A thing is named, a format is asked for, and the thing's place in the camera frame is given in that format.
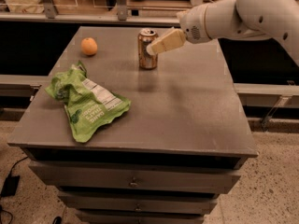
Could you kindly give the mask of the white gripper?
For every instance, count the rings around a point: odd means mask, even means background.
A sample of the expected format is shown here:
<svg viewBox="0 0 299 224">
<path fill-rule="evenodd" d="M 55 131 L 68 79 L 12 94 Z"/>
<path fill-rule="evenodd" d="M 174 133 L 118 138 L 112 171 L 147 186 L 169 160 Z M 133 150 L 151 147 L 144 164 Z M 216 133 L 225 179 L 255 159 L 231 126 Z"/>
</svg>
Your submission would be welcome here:
<svg viewBox="0 0 299 224">
<path fill-rule="evenodd" d="M 206 11 L 208 4 L 179 11 L 177 18 L 180 28 L 170 28 L 146 47 L 149 55 L 157 55 L 169 50 L 178 49 L 184 45 L 186 39 L 193 44 L 206 43 L 211 40 L 206 29 Z"/>
</svg>

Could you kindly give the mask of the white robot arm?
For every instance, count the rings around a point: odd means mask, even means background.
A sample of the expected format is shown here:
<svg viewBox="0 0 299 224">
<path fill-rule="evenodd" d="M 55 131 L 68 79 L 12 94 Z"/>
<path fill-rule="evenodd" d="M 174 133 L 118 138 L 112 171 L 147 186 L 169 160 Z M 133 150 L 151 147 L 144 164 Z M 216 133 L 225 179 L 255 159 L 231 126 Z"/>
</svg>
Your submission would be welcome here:
<svg viewBox="0 0 299 224">
<path fill-rule="evenodd" d="M 221 0 L 177 14 L 180 27 L 170 28 L 147 46 L 156 55 L 185 42 L 213 39 L 275 39 L 299 65 L 299 5 L 295 0 Z"/>
</svg>

